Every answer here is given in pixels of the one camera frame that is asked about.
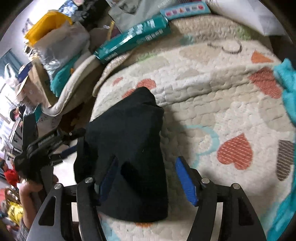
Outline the person's left hand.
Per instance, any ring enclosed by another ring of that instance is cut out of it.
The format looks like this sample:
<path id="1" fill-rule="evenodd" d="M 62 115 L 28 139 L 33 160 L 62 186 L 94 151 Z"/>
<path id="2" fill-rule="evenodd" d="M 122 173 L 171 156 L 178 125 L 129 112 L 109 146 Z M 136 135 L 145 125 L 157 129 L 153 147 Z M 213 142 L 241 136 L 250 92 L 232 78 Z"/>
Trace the person's left hand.
<path id="1" fill-rule="evenodd" d="M 20 201 L 23 207 L 23 223 L 30 229 L 37 215 L 35 202 L 32 198 L 33 193 L 38 193 L 43 189 L 43 185 L 34 181 L 25 181 L 19 189 Z"/>

